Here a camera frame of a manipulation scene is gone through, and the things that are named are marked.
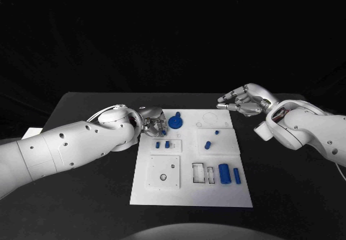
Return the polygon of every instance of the small blue part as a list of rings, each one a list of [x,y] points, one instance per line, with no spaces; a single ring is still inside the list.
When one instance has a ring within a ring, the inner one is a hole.
[[[231,181],[231,175],[229,175],[229,165],[226,163],[218,165],[218,171],[219,171],[219,180],[222,184],[229,184]]]
[[[211,145],[212,145],[212,143],[208,141],[206,144],[205,144],[205,146],[203,146],[203,148],[205,148],[205,149],[209,149],[209,148],[211,148]]]
[[[238,168],[234,168],[232,171],[234,171],[235,182],[237,184],[241,184],[242,182],[241,182]]]
[[[175,116],[169,119],[167,125],[172,129],[179,129],[183,126],[183,119],[180,118],[180,112],[177,111]]]

